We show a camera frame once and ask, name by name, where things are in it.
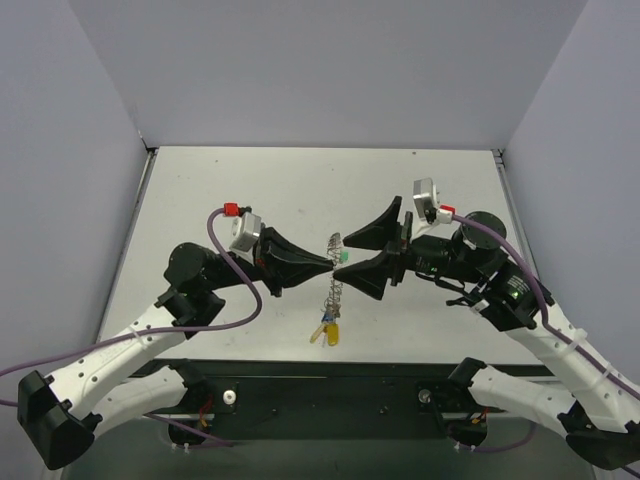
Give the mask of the metal band with key rings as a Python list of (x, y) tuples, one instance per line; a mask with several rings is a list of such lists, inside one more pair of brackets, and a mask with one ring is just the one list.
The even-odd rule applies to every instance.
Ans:
[[(340, 262), (340, 254), (346, 251), (342, 237), (339, 232), (333, 233), (327, 243), (327, 255), (333, 263), (333, 270), (336, 271), (344, 266), (346, 263)], [(336, 280), (334, 276), (330, 277), (328, 294), (324, 302), (325, 312), (328, 311), (332, 314), (333, 319), (340, 317), (341, 308), (341, 295), (343, 284)]]

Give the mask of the yellow key tag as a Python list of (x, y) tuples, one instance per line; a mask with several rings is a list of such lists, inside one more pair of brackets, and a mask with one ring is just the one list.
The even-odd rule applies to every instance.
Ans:
[(335, 322), (327, 323), (325, 325), (325, 336), (328, 346), (337, 346), (340, 340), (339, 325)]

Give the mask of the amber transparent key tag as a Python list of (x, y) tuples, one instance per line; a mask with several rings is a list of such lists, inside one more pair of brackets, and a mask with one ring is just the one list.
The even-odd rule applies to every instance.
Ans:
[(325, 326), (321, 324), (310, 336), (310, 342), (315, 343), (325, 333)]

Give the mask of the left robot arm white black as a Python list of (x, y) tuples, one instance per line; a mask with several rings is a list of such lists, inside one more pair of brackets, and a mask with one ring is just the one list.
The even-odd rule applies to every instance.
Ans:
[(271, 227), (250, 249), (251, 259), (244, 260), (190, 242), (178, 245), (164, 272), (168, 289), (140, 317), (70, 364), (20, 380), (17, 420), (48, 469), (73, 463), (100, 435), (135, 417), (174, 406), (189, 412), (205, 403), (208, 384), (185, 361), (129, 377), (196, 334), (223, 330), (214, 321), (225, 306), (216, 290), (261, 282), (278, 297), (333, 268)]

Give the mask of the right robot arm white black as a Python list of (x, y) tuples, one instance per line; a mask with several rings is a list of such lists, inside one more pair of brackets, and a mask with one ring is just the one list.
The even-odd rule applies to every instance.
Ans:
[(583, 460), (616, 470), (639, 460), (639, 387), (589, 343), (553, 295), (506, 239), (496, 216), (458, 215), (449, 206), (420, 209), (429, 226), (457, 223), (450, 238), (413, 235), (411, 218), (398, 219), (395, 198), (376, 220), (347, 235), (347, 247), (375, 257), (338, 269), (334, 277), (376, 300), (388, 285), (415, 275), (457, 293), (465, 306), (522, 345), (560, 383), (550, 388), (464, 359), (450, 380), (476, 404), (506, 411), (558, 434)]

